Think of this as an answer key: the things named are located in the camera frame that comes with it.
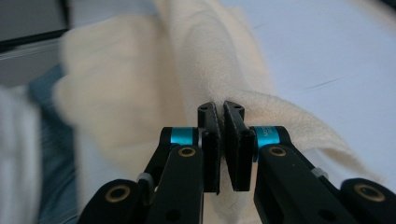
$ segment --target blue cloth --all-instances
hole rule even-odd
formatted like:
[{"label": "blue cloth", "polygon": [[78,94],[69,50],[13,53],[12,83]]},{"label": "blue cloth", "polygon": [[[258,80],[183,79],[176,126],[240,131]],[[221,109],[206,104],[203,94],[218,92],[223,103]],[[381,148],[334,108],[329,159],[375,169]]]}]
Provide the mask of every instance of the blue cloth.
[{"label": "blue cloth", "polygon": [[77,223],[73,130],[58,116],[52,87],[63,76],[60,65],[29,83],[29,95],[41,108],[42,194],[38,223]]}]

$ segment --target fabric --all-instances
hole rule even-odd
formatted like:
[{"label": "fabric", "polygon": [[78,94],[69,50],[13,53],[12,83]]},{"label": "fabric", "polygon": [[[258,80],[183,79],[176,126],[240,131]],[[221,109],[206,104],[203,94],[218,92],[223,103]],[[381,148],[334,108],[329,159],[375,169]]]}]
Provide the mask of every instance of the fabric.
[{"label": "fabric", "polygon": [[42,177],[39,118],[24,88],[0,87],[0,223],[35,223]]},{"label": "fabric", "polygon": [[[375,179],[330,127],[276,97],[238,10],[214,0],[158,1],[157,9],[158,16],[119,15],[69,32],[63,39],[67,76],[55,93],[63,117],[132,179],[147,165],[162,127],[196,126],[197,106],[209,101],[222,120],[225,100],[245,107],[248,126],[285,126],[300,150],[321,150]],[[220,195],[205,201],[215,214],[205,218],[260,223],[252,192],[233,192],[225,162],[221,167]]]},{"label": "fabric", "polygon": [[40,224],[78,221],[73,130],[58,117],[52,102],[52,87],[62,76],[57,65],[28,85],[30,98],[41,109]]}]

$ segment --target blue label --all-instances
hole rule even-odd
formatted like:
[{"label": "blue label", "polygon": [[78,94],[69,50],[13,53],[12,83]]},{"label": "blue label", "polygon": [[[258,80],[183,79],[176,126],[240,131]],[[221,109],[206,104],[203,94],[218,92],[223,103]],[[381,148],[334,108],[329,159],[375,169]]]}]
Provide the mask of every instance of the blue label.
[{"label": "blue label", "polygon": [[192,128],[172,128],[171,143],[183,145],[192,145],[193,130]]},{"label": "blue label", "polygon": [[258,146],[257,154],[254,157],[254,161],[256,161],[259,157],[260,148],[268,144],[278,144],[280,139],[276,128],[273,126],[253,126],[253,128],[256,131]]}]

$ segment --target brass screw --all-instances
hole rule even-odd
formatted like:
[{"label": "brass screw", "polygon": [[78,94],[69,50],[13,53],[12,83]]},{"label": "brass screw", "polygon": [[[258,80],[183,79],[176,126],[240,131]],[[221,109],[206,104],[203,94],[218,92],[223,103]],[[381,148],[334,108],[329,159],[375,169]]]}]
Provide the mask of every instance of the brass screw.
[{"label": "brass screw", "polygon": [[281,147],[270,147],[268,151],[273,154],[274,156],[282,157],[286,156],[286,151],[285,149]]},{"label": "brass screw", "polygon": [[131,189],[128,186],[117,185],[107,192],[106,200],[110,203],[119,203],[125,200],[130,193]]},{"label": "brass screw", "polygon": [[365,184],[357,184],[355,185],[355,191],[363,198],[373,201],[373,202],[383,202],[385,201],[385,195],[379,191],[378,189],[365,185]]},{"label": "brass screw", "polygon": [[182,157],[191,157],[195,155],[195,149],[192,147],[183,147],[178,150],[178,155]]}]

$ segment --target white cloth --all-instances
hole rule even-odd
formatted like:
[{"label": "white cloth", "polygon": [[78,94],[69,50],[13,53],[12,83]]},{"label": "white cloth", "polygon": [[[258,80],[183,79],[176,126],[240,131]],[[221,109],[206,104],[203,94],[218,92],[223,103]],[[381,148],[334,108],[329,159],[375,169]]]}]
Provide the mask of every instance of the white cloth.
[{"label": "white cloth", "polygon": [[[247,125],[285,126],[300,150],[320,149],[340,166],[375,177],[331,128],[275,97],[239,11],[213,0],[157,3],[159,16],[119,15],[69,32],[67,76],[55,93],[61,114],[131,178],[144,170],[162,127],[196,126],[196,107],[209,101],[221,116],[225,100],[245,107]],[[225,162],[220,192],[205,203],[225,223],[259,222],[252,192],[232,191]]]},{"label": "white cloth", "polygon": [[36,223],[41,195],[38,109],[0,87],[0,223]]}]

